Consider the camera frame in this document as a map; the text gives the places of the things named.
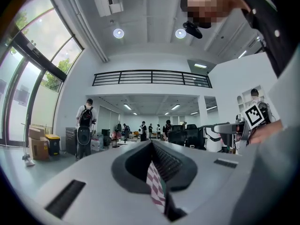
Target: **gray floor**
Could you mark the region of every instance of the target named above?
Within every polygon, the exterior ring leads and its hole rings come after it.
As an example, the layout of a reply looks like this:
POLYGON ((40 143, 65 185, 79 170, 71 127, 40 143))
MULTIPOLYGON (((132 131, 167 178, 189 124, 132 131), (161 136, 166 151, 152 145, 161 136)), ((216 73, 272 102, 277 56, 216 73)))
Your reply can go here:
POLYGON ((0 165, 14 189, 34 199, 38 189, 56 174, 75 162, 70 154, 60 154, 49 161, 36 161, 26 167, 22 161, 23 148, 0 146, 0 165))

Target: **mop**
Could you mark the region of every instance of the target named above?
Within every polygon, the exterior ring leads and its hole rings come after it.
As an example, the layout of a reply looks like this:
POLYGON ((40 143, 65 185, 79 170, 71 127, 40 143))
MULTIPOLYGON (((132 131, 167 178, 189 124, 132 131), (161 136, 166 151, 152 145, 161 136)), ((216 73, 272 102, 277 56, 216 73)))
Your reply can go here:
POLYGON ((28 153, 26 153, 26 139, 25 139, 25 128, 24 128, 24 135, 23 135, 23 156, 22 156, 22 160, 25 162, 25 165, 27 167, 30 167, 30 166, 34 166, 34 162, 32 161, 32 159, 30 158, 30 155, 28 153))

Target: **railing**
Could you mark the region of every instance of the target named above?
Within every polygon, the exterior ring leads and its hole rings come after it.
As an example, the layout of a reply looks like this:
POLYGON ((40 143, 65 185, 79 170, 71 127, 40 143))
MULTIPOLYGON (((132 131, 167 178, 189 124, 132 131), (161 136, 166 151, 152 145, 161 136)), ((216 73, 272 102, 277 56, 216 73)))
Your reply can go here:
POLYGON ((93 86, 128 83, 162 83, 212 88, 208 76, 165 70, 124 70, 97 73, 93 86))

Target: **tree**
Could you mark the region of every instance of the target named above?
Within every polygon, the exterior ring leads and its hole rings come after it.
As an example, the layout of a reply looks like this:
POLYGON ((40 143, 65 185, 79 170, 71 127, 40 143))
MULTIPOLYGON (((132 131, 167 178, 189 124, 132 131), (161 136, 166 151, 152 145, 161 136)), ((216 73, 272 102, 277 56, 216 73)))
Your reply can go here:
MULTIPOLYGON (((18 14, 16 15, 15 24, 20 30, 28 24, 26 15, 27 15, 26 11, 18 12, 18 14)), ((22 33, 26 35, 28 33, 28 29, 22 31, 22 33)), ((11 38, 9 38, 6 43, 10 44, 10 42, 11 42, 11 38)), ((17 51, 12 47, 10 52, 11 54, 16 54, 17 51)))
MULTIPOLYGON (((62 60, 57 66, 64 73, 71 67, 70 59, 62 60)), ((50 73, 46 74, 47 80, 43 80, 41 84, 53 91, 57 91, 60 86, 60 81, 50 73)))

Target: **white sleeve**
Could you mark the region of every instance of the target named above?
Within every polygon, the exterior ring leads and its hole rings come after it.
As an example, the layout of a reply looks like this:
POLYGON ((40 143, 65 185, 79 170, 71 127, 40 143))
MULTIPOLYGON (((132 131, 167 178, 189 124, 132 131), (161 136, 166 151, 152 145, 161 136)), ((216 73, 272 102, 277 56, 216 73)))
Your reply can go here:
POLYGON ((83 112, 83 106, 80 106, 76 115, 76 118, 80 117, 80 114, 83 112))

